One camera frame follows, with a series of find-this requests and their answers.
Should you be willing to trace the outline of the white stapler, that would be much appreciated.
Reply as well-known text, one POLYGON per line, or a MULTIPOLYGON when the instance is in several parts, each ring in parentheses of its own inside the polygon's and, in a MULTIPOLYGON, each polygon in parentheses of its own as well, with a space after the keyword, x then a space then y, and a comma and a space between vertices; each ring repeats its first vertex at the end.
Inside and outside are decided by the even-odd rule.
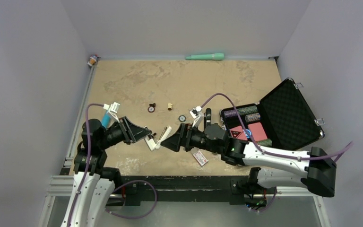
POLYGON ((168 138, 172 131, 172 127, 170 125, 166 126, 162 131, 161 135, 157 139, 153 134, 150 134, 144 138, 146 145, 148 146, 150 151, 158 150, 161 147, 162 141, 168 138))

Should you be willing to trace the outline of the black stapler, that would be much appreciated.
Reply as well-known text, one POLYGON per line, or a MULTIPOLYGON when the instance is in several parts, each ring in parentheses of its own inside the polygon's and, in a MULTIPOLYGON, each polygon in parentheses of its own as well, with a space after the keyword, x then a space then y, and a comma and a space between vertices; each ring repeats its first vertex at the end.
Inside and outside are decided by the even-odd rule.
POLYGON ((204 113, 204 129, 211 125, 212 121, 212 110, 211 108, 207 108, 204 113))

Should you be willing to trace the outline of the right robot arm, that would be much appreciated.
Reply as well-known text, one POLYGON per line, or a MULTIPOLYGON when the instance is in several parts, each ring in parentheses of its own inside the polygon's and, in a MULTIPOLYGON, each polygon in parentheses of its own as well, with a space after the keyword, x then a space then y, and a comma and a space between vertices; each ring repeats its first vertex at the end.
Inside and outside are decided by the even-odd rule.
POLYGON ((278 186, 301 187, 322 197, 335 195, 336 162, 318 147, 310 151, 289 151, 260 146, 254 142, 230 137, 217 123, 200 131, 191 124, 180 124, 178 130, 161 142, 161 146, 178 152, 192 148, 219 154, 221 160, 236 166, 250 166, 246 180, 251 192, 278 186))

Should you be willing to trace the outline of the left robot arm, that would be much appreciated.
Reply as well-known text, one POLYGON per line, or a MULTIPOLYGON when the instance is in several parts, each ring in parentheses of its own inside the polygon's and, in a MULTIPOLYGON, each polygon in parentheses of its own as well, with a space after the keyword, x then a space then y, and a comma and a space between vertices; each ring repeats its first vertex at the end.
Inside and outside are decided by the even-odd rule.
POLYGON ((82 131, 82 142, 74 159, 72 192, 63 227, 96 227, 105 212, 112 193, 121 190, 119 169, 105 167, 105 150, 118 143, 133 144, 151 135, 152 131, 120 118, 108 129, 98 119, 86 121, 82 131))

